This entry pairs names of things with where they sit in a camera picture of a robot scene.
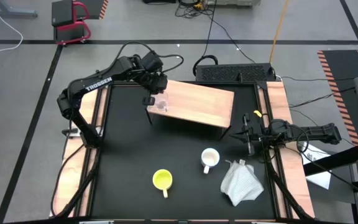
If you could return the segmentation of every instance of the stool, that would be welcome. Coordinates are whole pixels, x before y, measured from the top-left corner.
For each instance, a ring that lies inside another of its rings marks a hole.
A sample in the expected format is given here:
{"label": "stool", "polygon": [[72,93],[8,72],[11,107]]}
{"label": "stool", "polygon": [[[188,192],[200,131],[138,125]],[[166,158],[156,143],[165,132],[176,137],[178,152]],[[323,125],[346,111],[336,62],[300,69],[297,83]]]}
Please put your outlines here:
{"label": "stool", "polygon": [[[81,6],[86,16],[77,18],[76,6]],[[86,6],[77,1],[62,0],[52,3],[52,26],[54,27],[54,39],[58,45],[66,45],[74,42],[84,42],[91,37],[91,31],[84,22],[90,14]]]}

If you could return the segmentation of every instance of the yellow mug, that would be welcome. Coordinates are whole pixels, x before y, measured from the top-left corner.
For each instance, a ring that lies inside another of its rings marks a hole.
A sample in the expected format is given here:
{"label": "yellow mug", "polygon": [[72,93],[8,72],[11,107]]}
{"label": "yellow mug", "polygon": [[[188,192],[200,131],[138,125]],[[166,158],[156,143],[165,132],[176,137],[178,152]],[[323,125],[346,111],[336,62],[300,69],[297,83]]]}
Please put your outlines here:
{"label": "yellow mug", "polygon": [[164,197],[168,197],[167,190],[172,186],[172,175],[165,169],[160,169],[153,175],[153,184],[159,190],[162,190]]}

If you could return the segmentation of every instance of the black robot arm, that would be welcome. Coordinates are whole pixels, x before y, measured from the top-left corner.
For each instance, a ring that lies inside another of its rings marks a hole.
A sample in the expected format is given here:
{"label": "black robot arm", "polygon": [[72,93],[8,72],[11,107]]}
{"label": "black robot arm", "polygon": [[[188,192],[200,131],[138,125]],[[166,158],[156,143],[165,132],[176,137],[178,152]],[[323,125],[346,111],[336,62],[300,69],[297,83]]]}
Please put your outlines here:
{"label": "black robot arm", "polygon": [[[60,112],[63,117],[76,124],[86,147],[97,147],[99,134],[80,113],[82,97],[93,90],[112,85],[115,81],[130,80],[134,80],[147,89],[150,94],[160,93],[167,87],[167,76],[161,72],[162,65],[162,61],[154,51],[150,51],[144,58],[134,55],[115,59],[110,67],[96,71],[95,74],[86,78],[70,82],[57,98]],[[152,97],[144,98],[144,104],[152,105],[153,103]]]}

